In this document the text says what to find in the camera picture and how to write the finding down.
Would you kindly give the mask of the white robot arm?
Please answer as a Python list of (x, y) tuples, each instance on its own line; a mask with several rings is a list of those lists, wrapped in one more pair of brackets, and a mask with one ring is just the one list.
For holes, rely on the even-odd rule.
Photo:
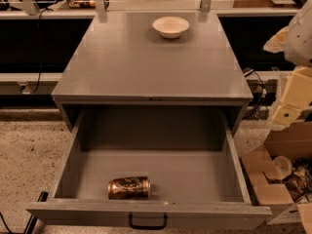
[(283, 52), (285, 59), (295, 65), (287, 77), (279, 81), (279, 92), (270, 112), (274, 131), (293, 123), (312, 102), (312, 13), (301, 10), (288, 26), (280, 29), (263, 46), (269, 53)]

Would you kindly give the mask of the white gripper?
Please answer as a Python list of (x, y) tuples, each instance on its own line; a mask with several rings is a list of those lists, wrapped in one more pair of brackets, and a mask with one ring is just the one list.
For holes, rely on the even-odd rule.
[(312, 102), (312, 68), (297, 66), (287, 77), (286, 87), (280, 103), (273, 111), (272, 121), (275, 124), (288, 126)]

